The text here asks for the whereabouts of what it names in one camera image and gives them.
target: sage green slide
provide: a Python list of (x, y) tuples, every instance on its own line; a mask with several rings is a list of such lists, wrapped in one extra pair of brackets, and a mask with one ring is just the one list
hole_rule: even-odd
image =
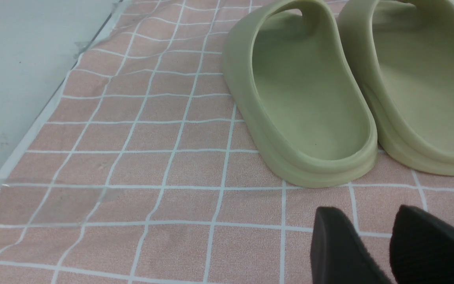
[(274, 2), (240, 20), (225, 41), (223, 75), (277, 176), (329, 187), (373, 167), (374, 119), (322, 0)]
[(454, 1), (350, 0), (338, 27), (386, 152), (454, 176)]

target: tile pattern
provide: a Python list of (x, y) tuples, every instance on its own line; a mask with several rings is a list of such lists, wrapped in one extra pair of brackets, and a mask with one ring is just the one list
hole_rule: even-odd
[(333, 189), (267, 169), (220, 63), (229, 29), (269, 1), (133, 0), (0, 190), (0, 283), (310, 283), (318, 206), (344, 210), (391, 275), (400, 204), (454, 225), (454, 177), (381, 149)]

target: pink tiled mat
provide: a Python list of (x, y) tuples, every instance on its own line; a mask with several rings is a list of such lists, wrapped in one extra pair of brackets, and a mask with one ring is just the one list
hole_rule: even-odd
[[(310, 283), (318, 206), (344, 210), (391, 275), (400, 204), (454, 225), (454, 177), (382, 150), (334, 189), (266, 168), (220, 68), (229, 29), (265, 2), (128, 6), (0, 190), (0, 283)], [(328, 1), (335, 13), (345, 2)]]

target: white wall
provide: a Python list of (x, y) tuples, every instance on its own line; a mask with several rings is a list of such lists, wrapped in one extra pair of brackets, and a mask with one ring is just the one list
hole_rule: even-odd
[(117, 0), (0, 0), (0, 167)]

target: slide sandal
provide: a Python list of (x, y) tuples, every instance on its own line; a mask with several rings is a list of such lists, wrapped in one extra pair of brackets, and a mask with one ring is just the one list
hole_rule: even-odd
[(331, 187), (373, 168), (375, 122), (322, 0), (282, 0), (250, 13), (230, 30), (222, 66), (277, 176), (301, 187)]
[(454, 284), (454, 228), (402, 205), (393, 225), (390, 265), (398, 283)]
[(386, 152), (454, 176), (454, 1), (350, 0), (337, 25)]
[(333, 207), (316, 209), (311, 241), (313, 284), (389, 284), (348, 217)]

